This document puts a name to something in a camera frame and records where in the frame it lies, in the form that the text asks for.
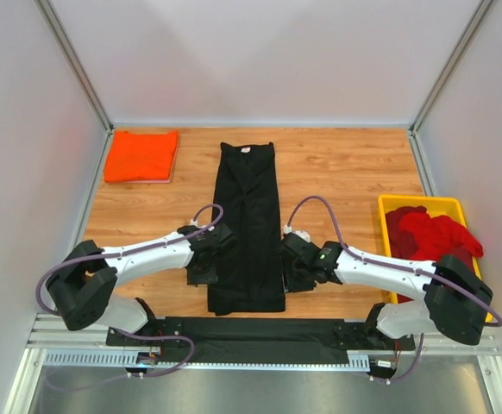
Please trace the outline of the black t-shirt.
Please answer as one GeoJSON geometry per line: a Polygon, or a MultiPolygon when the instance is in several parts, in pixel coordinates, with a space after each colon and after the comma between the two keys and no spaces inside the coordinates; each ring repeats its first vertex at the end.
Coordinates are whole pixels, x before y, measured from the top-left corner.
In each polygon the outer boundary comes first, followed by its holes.
{"type": "Polygon", "coordinates": [[[208,311],[282,312],[286,309],[282,264],[279,191],[275,147],[220,144],[213,202],[223,207],[221,223],[235,247],[217,262],[218,281],[208,287],[208,311]]]}

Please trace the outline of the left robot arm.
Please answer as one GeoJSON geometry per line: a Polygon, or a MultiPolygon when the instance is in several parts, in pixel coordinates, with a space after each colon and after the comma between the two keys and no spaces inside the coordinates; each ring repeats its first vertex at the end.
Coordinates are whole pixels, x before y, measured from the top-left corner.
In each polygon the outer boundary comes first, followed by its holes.
{"type": "Polygon", "coordinates": [[[45,285],[70,331],[96,323],[134,334],[152,320],[151,310],[139,299],[117,296],[118,286],[183,268],[188,285],[215,283],[217,263],[234,251],[235,236],[224,223],[208,229],[184,226],[125,247],[100,248],[93,240],[83,241],[52,270],[45,285]]]}

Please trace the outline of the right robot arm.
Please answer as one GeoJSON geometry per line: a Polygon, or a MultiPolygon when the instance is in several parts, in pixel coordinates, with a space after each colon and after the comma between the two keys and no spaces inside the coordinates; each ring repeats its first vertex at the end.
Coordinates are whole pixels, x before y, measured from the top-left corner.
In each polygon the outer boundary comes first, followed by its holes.
{"type": "Polygon", "coordinates": [[[367,317],[372,334],[391,339],[439,332],[464,345],[480,343],[492,290],[459,258],[403,260],[327,241],[307,233],[283,236],[280,256],[291,291],[315,284],[368,285],[396,292],[406,303],[376,304],[367,317]]]}

